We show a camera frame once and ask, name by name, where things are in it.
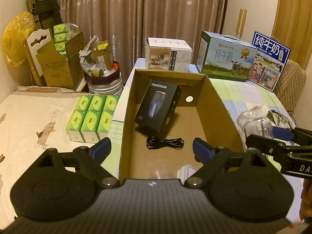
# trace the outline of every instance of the plastic bag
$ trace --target plastic bag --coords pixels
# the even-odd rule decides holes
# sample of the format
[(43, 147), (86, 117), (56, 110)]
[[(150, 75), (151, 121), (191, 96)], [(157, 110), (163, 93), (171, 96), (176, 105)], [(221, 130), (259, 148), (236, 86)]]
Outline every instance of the plastic bag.
[(242, 112), (236, 121), (245, 151), (247, 150), (246, 138), (251, 134), (273, 139), (272, 123), (261, 110), (261, 106)]
[(2, 51), (7, 66), (20, 67), (27, 59), (23, 41), (34, 31), (33, 16), (29, 12), (19, 14), (8, 24), (2, 37)]

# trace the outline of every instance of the open cardboard box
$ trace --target open cardboard box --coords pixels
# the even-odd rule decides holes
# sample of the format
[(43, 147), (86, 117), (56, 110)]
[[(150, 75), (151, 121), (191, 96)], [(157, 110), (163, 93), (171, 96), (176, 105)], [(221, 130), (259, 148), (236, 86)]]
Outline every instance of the open cardboard box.
[[(181, 150), (169, 147), (148, 150), (147, 136), (134, 122), (150, 79), (177, 83), (181, 88), (181, 96), (166, 136), (168, 139), (181, 137), (185, 142)], [(193, 101), (186, 102), (188, 96), (192, 96)], [(125, 178), (150, 178), (149, 174), (156, 170), (168, 170), (176, 176), (177, 171), (187, 164), (199, 169), (202, 164), (196, 162), (192, 149), (196, 137), (214, 147), (225, 146), (233, 152), (244, 151), (230, 114), (205, 74), (136, 69), (124, 122), (121, 182)]]
[(83, 78), (79, 51), (84, 47), (81, 32), (65, 43), (67, 59), (55, 51), (54, 39), (38, 49), (36, 57), (43, 70), (47, 86), (77, 90)]

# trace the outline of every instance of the yellow plastic bag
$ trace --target yellow plastic bag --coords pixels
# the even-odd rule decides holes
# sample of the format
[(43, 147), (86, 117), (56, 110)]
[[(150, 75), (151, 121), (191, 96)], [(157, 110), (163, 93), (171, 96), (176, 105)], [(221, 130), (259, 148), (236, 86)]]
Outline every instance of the yellow plastic bag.
[(29, 12), (21, 13), (6, 27), (2, 37), (2, 51), (8, 66), (20, 67), (27, 59), (23, 41), (34, 31), (33, 16)]

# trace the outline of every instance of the electric shaver box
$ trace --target electric shaver box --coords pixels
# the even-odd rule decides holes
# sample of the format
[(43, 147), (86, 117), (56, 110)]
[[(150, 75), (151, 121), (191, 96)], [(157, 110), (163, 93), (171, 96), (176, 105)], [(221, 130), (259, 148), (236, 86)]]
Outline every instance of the electric shaver box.
[(149, 136), (164, 137), (180, 95), (181, 89), (177, 84), (150, 80), (135, 122), (143, 126)]

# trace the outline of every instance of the bed sheet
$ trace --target bed sheet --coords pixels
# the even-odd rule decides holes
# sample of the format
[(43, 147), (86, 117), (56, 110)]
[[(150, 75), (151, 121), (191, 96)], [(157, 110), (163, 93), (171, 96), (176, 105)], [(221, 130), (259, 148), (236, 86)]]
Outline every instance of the bed sheet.
[(66, 133), (82, 93), (20, 90), (23, 91), (13, 92), (0, 104), (0, 229), (16, 216), (10, 202), (13, 184), (46, 148), (69, 152), (81, 145), (93, 145), (72, 142)]

